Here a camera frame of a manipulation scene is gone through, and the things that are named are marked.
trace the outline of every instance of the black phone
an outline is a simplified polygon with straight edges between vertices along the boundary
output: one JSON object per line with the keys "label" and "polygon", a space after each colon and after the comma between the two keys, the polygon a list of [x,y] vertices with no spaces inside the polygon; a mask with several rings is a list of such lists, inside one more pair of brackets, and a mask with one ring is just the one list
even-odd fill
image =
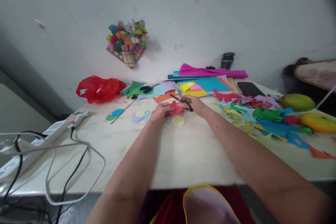
{"label": "black phone", "polygon": [[246,96],[265,96],[263,92],[261,92],[260,89],[257,88],[257,86],[254,85],[252,82],[238,82],[237,85]]}

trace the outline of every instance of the floor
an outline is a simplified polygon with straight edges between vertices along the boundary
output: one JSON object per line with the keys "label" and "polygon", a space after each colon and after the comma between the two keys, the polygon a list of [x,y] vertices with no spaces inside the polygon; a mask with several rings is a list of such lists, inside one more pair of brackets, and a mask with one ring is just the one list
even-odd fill
{"label": "floor", "polygon": [[[332,197],[334,200],[336,200],[336,183],[335,182],[323,182],[323,183],[313,183],[317,188],[319,188],[321,191],[328,194],[330,197]],[[259,223],[267,223],[267,224],[273,224],[277,223],[277,221],[273,218],[273,216],[265,209],[264,205],[261,203],[261,201],[258,199],[258,197],[255,195],[255,193],[248,187],[248,186],[239,186],[239,189],[242,193],[242,196],[245,199],[245,202],[250,208],[252,217],[255,217],[255,221],[257,224]],[[99,198],[99,194],[91,194],[88,195],[84,200],[73,204],[68,208],[68,206],[63,207],[63,211],[68,208],[62,215],[59,220],[59,224],[83,224],[88,217],[91,209],[93,208],[94,204],[96,203],[97,199]],[[69,199],[75,199],[77,195],[70,195],[67,197],[67,200]],[[15,201],[18,200],[18,198],[11,198],[11,200]],[[20,198],[20,204],[26,204],[26,203],[34,203],[38,206],[42,207],[43,203],[46,202],[45,198],[42,197],[25,197]],[[50,207],[47,206],[48,211],[50,212],[51,218],[55,219],[57,215],[57,208],[56,207]],[[0,216],[1,218],[13,218],[16,220],[37,220],[38,214],[37,213],[27,213],[26,211],[22,210],[13,210],[11,208],[6,208],[4,205],[0,208]]]}

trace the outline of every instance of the table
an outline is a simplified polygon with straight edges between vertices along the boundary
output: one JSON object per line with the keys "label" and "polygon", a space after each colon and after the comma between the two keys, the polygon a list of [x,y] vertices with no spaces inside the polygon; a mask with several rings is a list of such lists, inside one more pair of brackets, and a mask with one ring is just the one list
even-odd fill
{"label": "table", "polygon": [[[280,95],[259,84],[256,86],[265,94]],[[139,110],[153,111],[157,106],[153,99],[134,102],[111,125],[110,121],[105,118],[109,112],[129,105],[130,100],[127,99],[128,102],[124,103],[124,98],[106,104],[85,104],[78,110],[88,110],[92,114],[82,121],[75,130],[74,136],[78,140],[89,142],[106,159],[105,169],[91,191],[92,193],[101,193],[104,190],[119,162],[145,125],[143,121],[133,124],[130,120],[132,113]],[[201,99],[215,110],[215,102],[218,102],[215,96]],[[317,110],[312,110],[312,112],[323,114]],[[188,188],[199,183],[244,184],[244,180],[228,160],[225,150],[205,120],[189,111],[185,112],[184,118],[186,123],[182,127],[175,127],[172,124],[165,124],[163,127],[151,188]],[[335,135],[319,134],[318,136],[318,139],[309,137],[307,140],[314,146],[324,146],[330,154],[336,155],[336,143],[333,139]],[[68,143],[72,143],[70,130],[66,130],[55,145]],[[329,181],[336,178],[336,160],[315,159],[308,150],[280,140],[267,141],[263,144],[309,181]],[[57,149],[56,159],[50,173],[51,193],[62,193],[66,180],[75,169],[84,150],[84,146]],[[51,151],[45,152],[17,180],[11,195],[44,195],[44,181],[51,157]],[[68,193],[85,193],[99,173],[101,164],[101,159],[94,152],[86,154],[80,168],[68,184]],[[1,193],[4,195],[7,186],[2,185],[1,188]]]}

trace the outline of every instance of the paper flower bouquet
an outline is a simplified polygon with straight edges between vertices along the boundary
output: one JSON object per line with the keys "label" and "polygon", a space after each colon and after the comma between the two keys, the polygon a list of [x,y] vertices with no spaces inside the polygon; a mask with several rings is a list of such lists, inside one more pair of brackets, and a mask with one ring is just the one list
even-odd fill
{"label": "paper flower bouquet", "polygon": [[125,63],[127,67],[133,68],[146,49],[148,38],[145,22],[140,20],[129,22],[126,26],[119,22],[118,25],[110,25],[108,29],[112,35],[107,35],[109,42],[107,50]]}

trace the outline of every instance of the person's right hand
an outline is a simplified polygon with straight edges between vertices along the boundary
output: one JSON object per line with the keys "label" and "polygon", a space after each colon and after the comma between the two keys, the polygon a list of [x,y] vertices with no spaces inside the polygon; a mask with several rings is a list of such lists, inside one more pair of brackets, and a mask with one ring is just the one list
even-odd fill
{"label": "person's right hand", "polygon": [[[209,108],[207,105],[205,105],[198,97],[196,96],[191,96],[191,95],[185,95],[183,96],[184,99],[186,99],[194,112],[198,114],[200,117],[204,117],[207,109]],[[186,103],[180,103],[178,106],[188,109],[189,106]]]}

